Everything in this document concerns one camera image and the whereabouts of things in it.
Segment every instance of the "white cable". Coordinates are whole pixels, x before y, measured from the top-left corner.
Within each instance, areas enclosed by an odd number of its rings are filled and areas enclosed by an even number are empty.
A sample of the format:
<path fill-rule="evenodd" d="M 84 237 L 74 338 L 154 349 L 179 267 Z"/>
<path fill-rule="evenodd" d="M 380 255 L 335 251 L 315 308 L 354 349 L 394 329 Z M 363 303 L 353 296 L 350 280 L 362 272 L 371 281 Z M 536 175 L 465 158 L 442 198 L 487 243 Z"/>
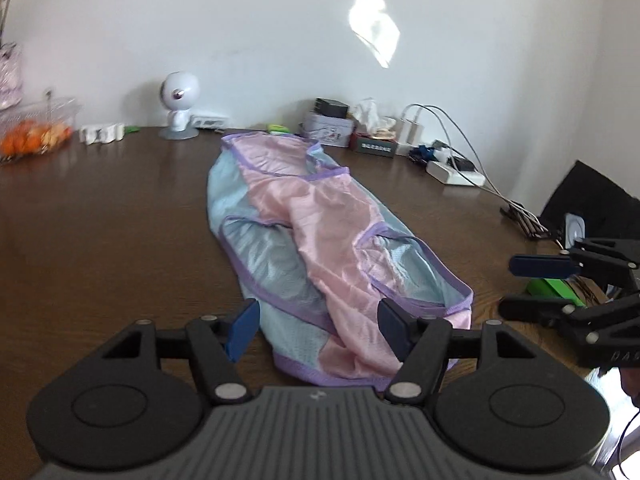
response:
<path fill-rule="evenodd" d="M 406 119 L 406 114 L 408 113 L 408 111 L 412 108 L 412 107 L 418 107 L 418 113 L 416 113 L 415 115 L 415 119 L 414 122 L 417 123 L 419 117 L 420 117 L 420 111 L 421 110 L 427 110 L 428 112 L 430 112 L 431 114 L 434 115 L 434 117 L 436 117 L 436 119 L 438 120 L 438 122 L 440 123 L 440 127 L 442 128 L 443 133 L 445 134 L 446 138 L 447 138 L 447 143 L 448 143 L 448 148 L 454 152 L 456 152 L 457 154 L 463 156 L 466 158 L 466 156 L 459 152 L 458 150 L 456 150 L 453 146 L 452 146 L 452 142 L 451 142 L 451 137 L 449 135 L 449 132 L 447 131 L 444 123 L 442 122 L 442 119 L 440 118 L 440 116 L 433 111 L 431 108 L 435 108 L 436 110 L 440 111 L 441 113 L 443 113 L 446 118 L 456 127 L 456 129 L 460 132 L 460 134 L 462 135 L 463 139 L 466 140 L 466 143 L 469 145 L 469 147 L 471 148 L 471 151 L 473 152 L 474 156 L 476 157 L 477 161 L 478 161 L 478 166 L 480 167 L 480 170 L 482 171 L 482 174 L 484 175 L 485 179 L 487 180 L 487 182 L 489 183 L 489 185 L 493 188 L 493 190 L 483 187 L 483 186 L 479 186 L 478 184 L 476 184 L 475 182 L 471 181 L 469 178 L 466 177 L 466 175 L 463 174 L 462 171 L 460 171 L 460 169 L 458 168 L 458 165 L 456 163 L 456 159 L 454 156 L 451 157 L 451 161 L 452 161 L 452 166 L 454 168 L 454 170 L 456 170 L 458 172 L 458 174 L 464 178 L 466 181 L 468 181 L 470 184 L 472 184 L 475 187 L 478 187 L 479 189 L 482 189 L 488 193 L 491 193 L 492 195 L 497 196 L 498 198 L 504 200 L 507 204 L 509 204 L 510 206 L 512 206 L 513 208 L 517 209 L 518 211 L 520 211 L 521 214 L 523 214 L 524 216 L 526 216 L 530 221 L 532 221 L 534 224 L 536 224 L 539 228 L 542 229 L 543 232 L 548 232 L 548 229 L 546 227 L 544 227 L 541 223 L 540 220 L 538 220 L 538 217 L 533 214 L 531 211 L 527 210 L 526 208 L 524 208 L 523 206 L 521 206 L 520 204 L 515 203 L 513 200 L 508 199 L 507 197 L 505 197 L 499 190 L 498 188 L 495 186 L 495 184 L 491 181 L 491 179 L 489 178 L 489 176 L 486 173 L 486 170 L 484 169 L 484 165 L 482 164 L 482 161 L 480 160 L 480 157 L 478 155 L 478 152 L 476 152 L 476 149 L 473 147 L 473 145 L 471 144 L 471 142 L 469 141 L 468 137 L 465 135 L 465 133 L 462 131 L 462 129 L 460 128 L 460 126 L 458 126 L 458 124 L 456 123 L 456 121 L 454 121 L 451 116 L 449 114 L 446 113 L 446 111 L 444 111 L 442 108 L 434 106 L 434 105 L 421 105 L 421 104 L 411 104 L 409 106 L 407 106 L 403 111 L 402 111 L 402 116 L 401 116 L 401 121 Z"/>

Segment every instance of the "pink vase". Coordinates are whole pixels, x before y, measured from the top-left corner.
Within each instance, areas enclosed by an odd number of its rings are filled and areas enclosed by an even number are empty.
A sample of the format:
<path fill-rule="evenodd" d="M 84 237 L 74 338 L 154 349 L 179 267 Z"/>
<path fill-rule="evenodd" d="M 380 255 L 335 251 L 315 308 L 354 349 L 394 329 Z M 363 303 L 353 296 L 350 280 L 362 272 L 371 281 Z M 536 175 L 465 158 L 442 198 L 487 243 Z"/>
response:
<path fill-rule="evenodd" d="M 0 110 L 22 101 L 22 49 L 15 43 L 0 48 Z"/>

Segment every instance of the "white wall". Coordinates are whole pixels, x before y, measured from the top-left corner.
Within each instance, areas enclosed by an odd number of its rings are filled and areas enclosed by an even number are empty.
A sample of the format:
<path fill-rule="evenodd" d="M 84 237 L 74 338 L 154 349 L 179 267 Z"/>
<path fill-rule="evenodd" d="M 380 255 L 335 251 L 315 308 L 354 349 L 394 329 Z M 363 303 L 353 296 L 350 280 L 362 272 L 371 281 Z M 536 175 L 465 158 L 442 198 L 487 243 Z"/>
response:
<path fill-rule="evenodd" d="M 602 34 L 574 158 L 640 196 L 640 0 L 604 0 Z"/>
<path fill-rule="evenodd" d="M 556 141 L 584 107 L 601 0 L 385 1 L 401 34 L 388 69 L 349 28 L 354 0 L 16 0 L 6 39 L 24 45 L 28 98 L 76 95 L 85 122 L 161 123 L 175 70 L 237 126 L 293 126 L 316 96 L 438 104 L 504 192 L 542 206 L 568 167 Z"/>

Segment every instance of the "plastic fruit container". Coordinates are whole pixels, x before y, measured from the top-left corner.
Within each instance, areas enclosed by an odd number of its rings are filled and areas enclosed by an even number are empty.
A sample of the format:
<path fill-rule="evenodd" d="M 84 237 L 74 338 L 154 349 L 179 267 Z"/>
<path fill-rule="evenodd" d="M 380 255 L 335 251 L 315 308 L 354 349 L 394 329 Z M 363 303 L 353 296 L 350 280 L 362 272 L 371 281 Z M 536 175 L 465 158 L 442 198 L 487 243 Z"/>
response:
<path fill-rule="evenodd" d="M 0 113 L 0 163 L 62 146 L 73 134 L 81 108 L 73 98 L 60 98 Z"/>

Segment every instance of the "wooden table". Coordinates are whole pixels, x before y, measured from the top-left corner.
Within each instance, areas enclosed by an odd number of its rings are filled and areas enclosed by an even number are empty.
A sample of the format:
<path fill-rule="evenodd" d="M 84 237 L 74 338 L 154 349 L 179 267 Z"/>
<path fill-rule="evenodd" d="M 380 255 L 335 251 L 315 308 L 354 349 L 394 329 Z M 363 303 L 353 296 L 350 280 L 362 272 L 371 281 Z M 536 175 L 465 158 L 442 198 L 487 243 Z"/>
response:
<path fill-rule="evenodd" d="M 236 276 L 207 224 L 207 173 L 220 136 L 167 142 L 155 129 L 0 167 L 0 463 L 4 480 L 40 466 L 24 421 L 41 387 L 135 319 L 183 326 L 241 301 Z M 478 189 L 445 187 L 407 159 L 327 152 L 369 188 L 475 292 L 474 324 L 522 291 L 507 270 L 534 252 Z M 566 364 L 568 347 L 516 324 Z M 461 362 L 447 380 L 474 368 Z M 186 376 L 184 364 L 167 365 Z M 255 388 L 297 384 L 277 371 L 262 336 L 239 364 Z"/>

